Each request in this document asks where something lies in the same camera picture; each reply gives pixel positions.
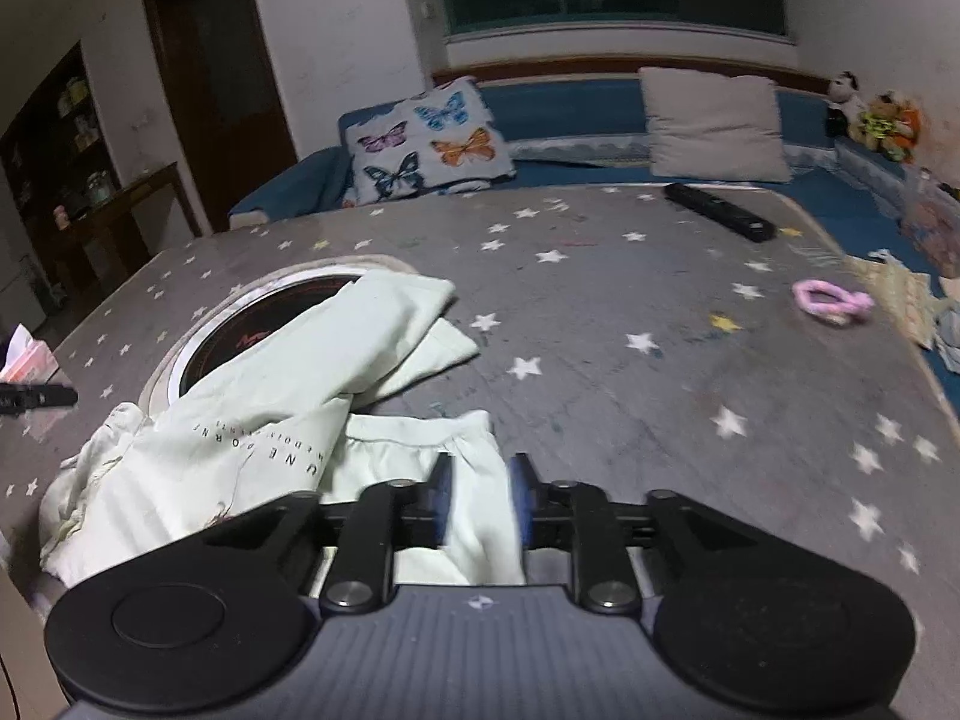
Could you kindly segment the pale green white t-shirt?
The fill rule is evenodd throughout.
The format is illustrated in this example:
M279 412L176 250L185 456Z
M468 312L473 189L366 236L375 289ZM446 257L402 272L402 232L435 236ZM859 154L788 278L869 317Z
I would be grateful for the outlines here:
M446 530L412 548L410 583L519 585L523 560L508 465L485 411L370 416L364 405L477 355L444 317L446 280L370 271L217 367L158 416L121 403L39 507L39 566L73 587L146 551L306 491L355 500L452 460Z

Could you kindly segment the pink white tissue pack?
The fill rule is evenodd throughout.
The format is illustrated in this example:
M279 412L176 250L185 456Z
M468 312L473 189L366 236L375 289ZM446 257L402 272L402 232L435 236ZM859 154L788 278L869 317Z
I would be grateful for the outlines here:
M59 363L45 341L34 338L24 325L13 330L3 355L2 382L46 383L59 369Z

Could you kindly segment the grey star pattern tablecloth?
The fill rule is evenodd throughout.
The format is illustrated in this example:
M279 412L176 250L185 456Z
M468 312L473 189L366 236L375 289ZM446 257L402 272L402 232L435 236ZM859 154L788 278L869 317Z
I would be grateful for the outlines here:
M918 624L896 706L958 712L958 419L889 317L807 317L804 278L851 284L848 255L892 249L871 205L820 221L736 187L778 237L750 244L654 187L407 200L256 226L166 250L64 338L80 403L48 433L2 427L2 554L26 593L39 499L179 341L268 273L394 257L454 284L477 358L387 401L391 415L490 415L505 452L621 500L670 488L882 578Z

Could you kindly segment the dark wooden side table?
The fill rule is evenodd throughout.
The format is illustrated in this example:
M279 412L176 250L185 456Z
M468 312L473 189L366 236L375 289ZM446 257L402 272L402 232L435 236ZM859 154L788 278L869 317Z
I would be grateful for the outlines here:
M119 271L124 278L132 277L151 259L139 213L156 197L172 199L189 229L190 239L203 236L178 163L158 167L112 193L109 200L92 206L60 232L59 239L64 246L60 277L70 291L91 289L93 284L103 289L103 278L99 277L88 254L92 245L97 245L106 255L107 273Z

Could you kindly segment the round black induction cooktop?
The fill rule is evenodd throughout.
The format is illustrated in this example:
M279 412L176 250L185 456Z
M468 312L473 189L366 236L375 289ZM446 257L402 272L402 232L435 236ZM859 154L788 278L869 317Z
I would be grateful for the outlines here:
M220 304L202 309L194 325L171 346L146 381L140 408L149 415L166 410L210 372L368 271L416 273L413 266L389 255L350 255L298 263L241 284Z

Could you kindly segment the dark wooden shelf cabinet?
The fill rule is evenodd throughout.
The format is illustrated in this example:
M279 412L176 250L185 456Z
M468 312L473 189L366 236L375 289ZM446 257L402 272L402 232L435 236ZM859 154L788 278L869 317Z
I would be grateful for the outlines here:
M117 185L78 46L3 132L2 167L31 247L32 286L47 312L46 332L65 338L125 278L110 232L73 239L88 231L91 195L112 193Z

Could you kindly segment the butterfly print pillow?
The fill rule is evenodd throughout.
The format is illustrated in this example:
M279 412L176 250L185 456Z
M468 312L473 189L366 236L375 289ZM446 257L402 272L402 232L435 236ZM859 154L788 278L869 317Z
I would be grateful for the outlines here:
M357 205L516 176L506 140L471 76L395 103L345 128L343 137Z

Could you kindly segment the black remote control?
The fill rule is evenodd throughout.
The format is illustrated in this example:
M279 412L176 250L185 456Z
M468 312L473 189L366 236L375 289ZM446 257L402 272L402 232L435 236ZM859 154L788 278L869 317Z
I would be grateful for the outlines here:
M714 221L747 241L759 244L772 241L778 235L776 226L765 218L745 210L742 206L721 199L719 195L692 187L690 184L678 182L667 184L664 187L664 195L675 205L680 205L709 221Z

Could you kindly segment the blue sofa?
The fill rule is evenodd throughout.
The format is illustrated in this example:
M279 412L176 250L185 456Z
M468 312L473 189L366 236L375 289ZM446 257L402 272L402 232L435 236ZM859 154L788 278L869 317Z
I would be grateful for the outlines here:
M483 85L494 126L514 149L517 187L652 179L646 110L635 76ZM827 99L778 89L784 151L793 178L778 188L814 216L848 254L885 249L910 270L937 266L900 231L903 167L825 133ZM229 211L229 226L338 210L352 183L345 142L309 154Z

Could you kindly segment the pink hair scrunchie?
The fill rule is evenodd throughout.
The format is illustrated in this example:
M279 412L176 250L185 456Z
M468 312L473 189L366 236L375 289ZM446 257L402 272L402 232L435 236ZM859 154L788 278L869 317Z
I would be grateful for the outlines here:
M848 291L823 280L794 283L793 296L804 314L835 327L865 322L874 309L874 300L864 291Z

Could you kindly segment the plain beige pillow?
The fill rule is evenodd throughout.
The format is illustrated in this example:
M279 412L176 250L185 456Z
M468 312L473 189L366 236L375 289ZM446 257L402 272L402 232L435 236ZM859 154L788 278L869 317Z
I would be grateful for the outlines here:
M770 78L659 67L641 68L638 75L654 176L791 179Z

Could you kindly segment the dark wooden door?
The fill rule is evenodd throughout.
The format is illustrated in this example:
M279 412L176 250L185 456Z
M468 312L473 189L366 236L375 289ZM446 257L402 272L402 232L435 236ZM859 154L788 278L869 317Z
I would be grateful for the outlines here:
M256 0L143 0L167 107L213 231L296 163Z

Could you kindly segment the pile of folded cloths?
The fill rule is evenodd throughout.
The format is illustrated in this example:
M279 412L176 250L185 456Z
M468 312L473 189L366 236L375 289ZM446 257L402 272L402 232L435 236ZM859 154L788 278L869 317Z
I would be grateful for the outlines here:
M846 266L889 312L901 332L928 351L937 351L947 371L958 374L958 301L938 298L931 277L910 270L887 249L846 257Z

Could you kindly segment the black white panda plush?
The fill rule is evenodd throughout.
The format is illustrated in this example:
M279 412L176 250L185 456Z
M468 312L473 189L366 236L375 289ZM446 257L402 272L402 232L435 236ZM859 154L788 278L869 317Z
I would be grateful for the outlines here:
M828 83L828 107L825 115L825 135L828 138L846 137L851 128L861 122L862 112L866 110L857 76L843 71Z

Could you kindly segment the orange yellow plush toy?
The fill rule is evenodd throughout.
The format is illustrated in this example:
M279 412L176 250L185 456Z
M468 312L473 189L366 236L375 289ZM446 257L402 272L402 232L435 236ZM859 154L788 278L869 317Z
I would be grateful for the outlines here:
M898 91L877 94L850 123L848 135L892 163L911 163L919 140L921 115Z

